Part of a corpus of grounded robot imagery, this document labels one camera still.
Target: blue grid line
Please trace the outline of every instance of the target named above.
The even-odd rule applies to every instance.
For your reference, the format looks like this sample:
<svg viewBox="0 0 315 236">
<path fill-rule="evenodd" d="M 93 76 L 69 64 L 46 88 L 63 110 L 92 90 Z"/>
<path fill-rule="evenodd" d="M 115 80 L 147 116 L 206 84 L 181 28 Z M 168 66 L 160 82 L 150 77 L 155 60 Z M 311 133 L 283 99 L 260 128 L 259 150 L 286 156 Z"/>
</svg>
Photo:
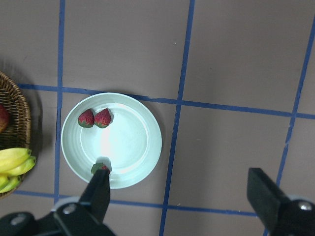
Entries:
<svg viewBox="0 0 315 236">
<path fill-rule="evenodd" d="M 55 194 L 52 193 L 42 193 L 42 192 L 32 192 L 24 190 L 16 190 L 13 194 L 24 195 L 24 196 L 35 196 L 35 197 L 44 197 L 44 198 L 55 198 Z M 71 196 L 68 195 L 59 195 L 59 198 L 68 198 Z M 133 206 L 133 207 L 149 207 L 149 208 L 167 208 L 171 210 L 180 210 L 180 211 L 194 211 L 194 212 L 204 212 L 204 213 L 214 213 L 214 214 L 226 214 L 226 215 L 242 215 L 249 217 L 257 217 L 254 212 L 248 211 L 238 211 L 238 210 L 228 210 L 228 209 L 211 209 L 211 208 L 202 208 L 202 207 L 190 207 L 190 206 L 174 206 L 174 205 L 163 205 L 163 204 L 153 204 L 153 203 L 142 203 L 142 202 L 130 202 L 122 200 L 110 200 L 110 204 Z"/>
<path fill-rule="evenodd" d="M 163 208 L 163 204 L 153 204 L 153 203 L 141 203 L 141 202 L 129 202 L 121 200 L 110 200 L 111 204 L 127 205 L 133 207 L 152 207 L 152 208 Z"/>
<path fill-rule="evenodd" d="M 179 101 L 182 101 L 183 93 L 184 93 L 194 6 L 195 6 L 195 1 L 190 0 L 188 19 L 187 19 L 186 36 L 185 36 L 185 44 L 184 44 L 184 52 L 183 52 L 183 63 L 182 63 L 181 77 L 180 77 L 178 95 L 177 95 L 177 100 L 179 100 Z M 174 158 L 175 158 L 177 133 L 178 133 L 178 126 L 179 126 L 179 120 L 180 120 L 180 115 L 181 115 L 181 107 L 182 107 L 181 104 L 176 105 L 176 113 L 175 113 L 174 126 L 173 126 L 173 135 L 172 135 L 172 142 L 171 142 L 170 155 L 169 155 L 169 161 L 168 161 L 168 169 L 167 169 L 167 178 L 166 178 L 166 185 L 165 185 L 165 194 L 164 194 L 164 200 L 163 200 L 164 208 L 162 209 L 162 214 L 161 214 L 159 236 L 164 235 L 167 206 L 168 206 L 169 192 L 170 192 L 172 172 L 173 172 L 173 164 L 174 164 Z"/>
<path fill-rule="evenodd" d="M 297 118 L 304 118 L 304 119 L 315 119 L 315 115 L 312 114 L 305 114 L 305 113 L 297 113 Z"/>
<path fill-rule="evenodd" d="M 207 212 L 207 213 L 226 214 L 226 215 L 242 215 L 242 216 L 257 217 L 256 213 L 248 212 L 248 211 L 222 210 L 222 209 L 210 209 L 210 208 L 189 207 L 189 206 L 173 206 L 173 205 L 168 205 L 167 208 L 172 209 L 172 210 L 195 211 L 195 212 Z"/>
<path fill-rule="evenodd" d="M 65 0 L 60 0 L 59 35 L 58 35 L 58 90 L 57 90 L 57 122 L 55 143 L 55 179 L 54 202 L 59 200 L 59 167 L 61 142 L 61 112 L 63 106 L 63 40 L 64 40 L 64 10 Z"/>
<path fill-rule="evenodd" d="M 32 191 L 24 191 L 24 190 L 15 190 L 13 194 L 24 195 L 24 196 L 44 197 L 44 198 L 55 197 L 55 195 L 52 193 L 41 193 L 41 192 L 32 192 Z"/>
<path fill-rule="evenodd" d="M 57 92 L 58 87 L 56 86 L 46 86 L 46 85 L 30 85 L 30 84 L 18 84 L 21 89 L 32 89 L 41 91 L 52 91 Z"/>
<path fill-rule="evenodd" d="M 282 173 L 283 173 L 285 161 L 286 161 L 286 156 L 288 153 L 289 143 L 290 143 L 290 140 L 292 137 L 295 119 L 297 117 L 297 111 L 298 111 L 298 107 L 299 107 L 303 83 L 305 80 L 307 66 L 308 66 L 308 63 L 310 60 L 311 51 L 312 51 L 312 47 L 313 47 L 314 36 L 315 36 L 315 16 L 313 18 L 312 29 L 310 32 L 310 37 L 309 37 L 309 41 L 307 44 L 307 49 L 306 49 L 306 53 L 305 53 L 305 57 L 304 57 L 303 67 L 302 67 L 302 71 L 301 71 L 301 77 L 300 77 L 300 81 L 299 81 L 299 85 L 297 88 L 297 92 L 296 92 L 296 96 L 295 96 L 295 100 L 294 100 L 294 105 L 293 105 L 293 109 L 292 109 L 292 117 L 290 119 L 290 124 L 289 124 L 289 128 L 287 131 L 286 139 L 285 139 L 285 146 L 283 148 L 283 154 L 282 154 L 282 158 L 281 158 L 281 162 L 280 162 L 280 166 L 279 166 L 279 170 L 278 170 L 278 175 L 277 175 L 277 180 L 276 180 L 276 184 L 278 186 L 280 185 L 280 182 L 281 182 Z"/>
<path fill-rule="evenodd" d="M 261 108 L 252 108 L 252 107 L 221 105 L 221 104 L 204 103 L 204 102 L 183 101 L 182 105 L 201 107 L 201 108 L 227 110 L 227 111 L 235 111 L 235 112 L 258 113 L 258 114 L 281 116 L 281 117 L 292 116 L 292 113 L 290 113 L 290 112 L 282 112 L 282 111 L 275 111 L 275 110 L 268 110 L 268 109 L 261 109 Z"/>
<path fill-rule="evenodd" d="M 29 85 L 29 84 L 19 84 L 19 85 L 21 85 L 22 89 L 58 91 L 58 87 L 54 87 L 54 86 L 41 86 L 41 85 Z M 110 92 L 110 91 L 91 90 L 91 89 L 85 89 L 85 88 L 63 87 L 63 92 L 95 95 L 95 94 L 99 94 L 102 92 Z M 140 101 L 158 102 L 158 103 L 175 104 L 175 105 L 182 105 L 182 106 L 208 108 L 208 109 L 218 109 L 218 110 L 235 111 L 235 112 L 257 113 L 257 114 L 281 116 L 281 117 L 291 117 L 292 116 L 292 113 L 284 112 L 284 111 L 268 110 L 268 109 L 253 108 L 253 107 L 222 105 L 222 104 L 214 104 L 214 103 L 206 103 L 206 102 L 195 102 L 195 101 L 178 100 L 178 99 L 163 98 L 163 97 L 154 98 L 154 97 L 148 97 L 148 96 L 136 95 L 136 94 L 128 94 L 128 93 L 124 93 L 124 94 L 127 96 L 130 96 L 130 97 L 133 97 L 137 100 L 140 100 Z M 301 118 L 315 119 L 315 115 L 311 115 L 311 114 L 297 113 L 296 116 L 301 117 Z"/>
<path fill-rule="evenodd" d="M 263 236 L 267 236 L 267 235 L 268 235 L 268 230 L 265 228 Z"/>
</svg>

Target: strawberry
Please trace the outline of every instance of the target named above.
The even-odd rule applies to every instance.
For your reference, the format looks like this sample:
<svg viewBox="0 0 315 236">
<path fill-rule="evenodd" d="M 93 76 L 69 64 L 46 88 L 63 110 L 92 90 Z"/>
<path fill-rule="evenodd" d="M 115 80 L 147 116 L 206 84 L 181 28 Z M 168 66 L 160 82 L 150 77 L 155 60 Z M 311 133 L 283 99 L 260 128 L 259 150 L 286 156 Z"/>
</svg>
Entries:
<svg viewBox="0 0 315 236">
<path fill-rule="evenodd" d="M 83 128 L 91 128 L 94 125 L 94 115 L 91 109 L 83 112 L 79 118 L 78 123 Z"/>
<path fill-rule="evenodd" d="M 9 124 L 9 112 L 0 104 L 0 133 L 2 133 Z"/>
<path fill-rule="evenodd" d="M 95 163 L 95 164 L 92 166 L 92 168 L 91 168 L 91 173 L 92 173 L 92 175 L 94 175 L 95 172 L 96 172 L 98 169 L 101 169 L 101 170 L 108 170 L 108 173 L 110 173 L 110 170 L 107 168 L 107 166 L 105 166 L 104 163 L 98 162 L 98 163 Z"/>
<path fill-rule="evenodd" d="M 111 121 L 109 110 L 106 108 L 101 112 L 97 113 L 94 117 L 94 124 L 99 128 L 106 128 Z"/>
</svg>

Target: banana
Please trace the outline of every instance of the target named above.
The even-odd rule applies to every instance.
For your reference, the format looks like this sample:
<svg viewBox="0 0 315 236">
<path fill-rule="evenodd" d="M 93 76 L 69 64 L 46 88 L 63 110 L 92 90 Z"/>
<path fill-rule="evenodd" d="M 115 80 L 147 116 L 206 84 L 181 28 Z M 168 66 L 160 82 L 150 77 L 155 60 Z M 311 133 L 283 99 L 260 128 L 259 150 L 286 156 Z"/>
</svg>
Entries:
<svg viewBox="0 0 315 236">
<path fill-rule="evenodd" d="M 2 190 L 9 183 L 7 175 L 0 175 L 0 190 Z"/>
<path fill-rule="evenodd" d="M 11 176 L 19 176 L 19 175 L 25 174 L 27 171 L 29 171 L 31 168 L 33 168 L 35 163 L 36 163 L 36 157 L 30 156 L 21 165 L 13 168 L 11 170 L 2 172 L 2 174 L 6 174 L 9 177 L 11 177 Z"/>
<path fill-rule="evenodd" d="M 30 155 L 31 150 L 23 147 L 0 150 L 0 173 L 21 165 Z"/>
<path fill-rule="evenodd" d="M 8 184 L 3 189 L 0 190 L 0 193 L 5 193 L 12 190 L 16 186 L 18 186 L 20 182 L 21 182 L 20 176 L 10 177 Z"/>
</svg>

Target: tile floor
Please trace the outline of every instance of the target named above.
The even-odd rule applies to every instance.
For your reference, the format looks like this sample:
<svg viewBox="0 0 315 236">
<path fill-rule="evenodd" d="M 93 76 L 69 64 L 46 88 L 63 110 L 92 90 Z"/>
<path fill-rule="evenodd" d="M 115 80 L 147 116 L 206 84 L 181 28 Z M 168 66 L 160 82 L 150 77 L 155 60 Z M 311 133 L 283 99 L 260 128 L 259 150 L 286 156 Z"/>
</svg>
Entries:
<svg viewBox="0 0 315 236">
<path fill-rule="evenodd" d="M 266 235 L 249 167 L 315 201 L 314 14 L 313 0 L 2 0 L 0 70 L 28 99 L 38 163 L 0 216 L 81 195 L 61 128 L 110 91 L 147 106 L 163 140 L 147 178 L 111 191 L 117 235 Z"/>
</svg>

